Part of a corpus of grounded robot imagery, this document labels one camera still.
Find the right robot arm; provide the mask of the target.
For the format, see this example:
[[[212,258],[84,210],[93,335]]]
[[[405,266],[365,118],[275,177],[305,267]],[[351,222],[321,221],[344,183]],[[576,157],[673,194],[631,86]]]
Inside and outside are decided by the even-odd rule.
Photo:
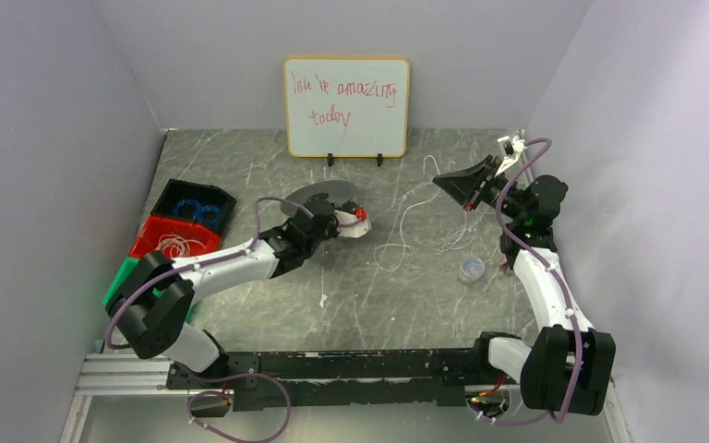
[[[496,211],[503,267],[523,285],[535,316],[533,345],[488,333],[487,361],[518,383],[530,409],[598,415],[607,399],[616,343],[585,317],[563,276],[553,221],[568,187],[555,176],[540,175],[519,188],[500,165],[499,158],[487,156],[432,180],[464,210],[486,204]]]

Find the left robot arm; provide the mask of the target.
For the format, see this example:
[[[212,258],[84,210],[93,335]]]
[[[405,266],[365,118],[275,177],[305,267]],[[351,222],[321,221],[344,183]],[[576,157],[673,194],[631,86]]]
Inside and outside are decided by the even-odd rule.
[[[107,300],[106,346],[141,359],[161,355],[196,373],[225,365],[225,350],[187,323],[188,311],[208,296],[297,269],[338,236],[341,205],[312,197],[295,208],[283,224],[238,246],[184,259],[144,255]]]

